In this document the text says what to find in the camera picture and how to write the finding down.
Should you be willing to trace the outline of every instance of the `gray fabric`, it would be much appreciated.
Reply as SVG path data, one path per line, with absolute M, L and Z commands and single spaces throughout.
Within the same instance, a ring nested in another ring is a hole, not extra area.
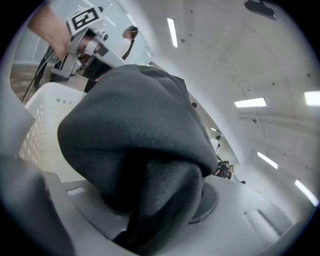
M 50 199 L 43 172 L 35 164 L 0 155 L 0 202 L 23 233 L 46 253 L 75 255 Z
M 170 236 L 163 232 L 188 223 L 203 177 L 217 166 L 183 79 L 148 66 L 108 72 L 61 122 L 58 140 L 105 202 L 131 214 L 127 237 L 116 242 L 132 251 L 142 246 L 140 254 L 161 244 L 158 234 L 164 244 Z

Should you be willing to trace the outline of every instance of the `white laundry basket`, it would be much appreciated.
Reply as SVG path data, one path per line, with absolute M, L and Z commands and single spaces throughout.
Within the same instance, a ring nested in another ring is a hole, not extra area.
M 34 162 L 43 171 L 58 174 L 61 182 L 84 179 L 63 157 L 57 136 L 60 122 L 83 96 L 82 91 L 48 82 L 25 105 L 36 120 L 24 139 L 19 156 Z

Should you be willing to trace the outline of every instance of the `white panel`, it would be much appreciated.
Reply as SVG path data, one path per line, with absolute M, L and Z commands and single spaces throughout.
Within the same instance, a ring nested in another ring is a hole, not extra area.
M 186 46 L 186 49 L 196 48 L 201 50 L 209 59 L 211 59 L 211 56 L 214 52 L 214 42 L 206 40 L 197 32 L 192 32 L 192 35 L 189 35 L 184 44 Z
M 303 33 L 285 11 L 275 5 L 272 9 L 276 12 L 276 20 L 251 15 L 247 22 L 266 42 L 281 66 L 294 63 L 304 65 L 306 60 L 310 60 L 310 45 L 306 43 Z
M 297 141 L 295 159 L 304 166 L 309 166 L 310 169 L 320 172 L 319 150 L 320 139 L 318 137 L 301 134 Z
M 266 245 L 273 244 L 280 238 L 280 234 L 258 209 L 246 211 L 245 217 L 251 228 L 265 241 Z
M 245 186 L 254 189 L 282 209 L 293 223 L 309 218 L 314 207 L 307 198 L 297 194 L 294 181 L 292 186 L 288 186 L 275 174 L 279 170 L 268 171 L 267 168 L 260 167 L 257 161 L 262 160 L 256 157 L 250 164 L 241 166 L 236 173 L 237 179 L 244 180 Z
M 254 30 L 246 28 L 227 52 L 247 79 L 278 65 L 276 56 Z
M 248 140 L 256 149 L 255 154 L 259 150 L 264 152 L 266 150 L 266 144 L 259 123 L 254 123 L 252 118 L 248 118 L 245 120 L 240 120 L 240 124 L 245 127 L 245 130 L 248 133 Z
M 212 44 L 218 41 L 231 17 L 230 14 L 203 3 L 197 3 L 193 8 L 193 13 L 194 23 L 191 34 L 196 33 Z
M 263 96 L 266 100 L 267 107 L 260 109 L 262 115 L 295 116 L 296 106 L 287 79 L 273 81 L 270 78 L 261 85 L 257 84 L 251 92 L 256 97 Z
M 266 123 L 263 123 L 262 126 L 265 131 L 268 149 L 272 152 L 272 156 L 279 158 L 284 154 L 287 156 L 295 154 L 297 136 L 295 131 Z

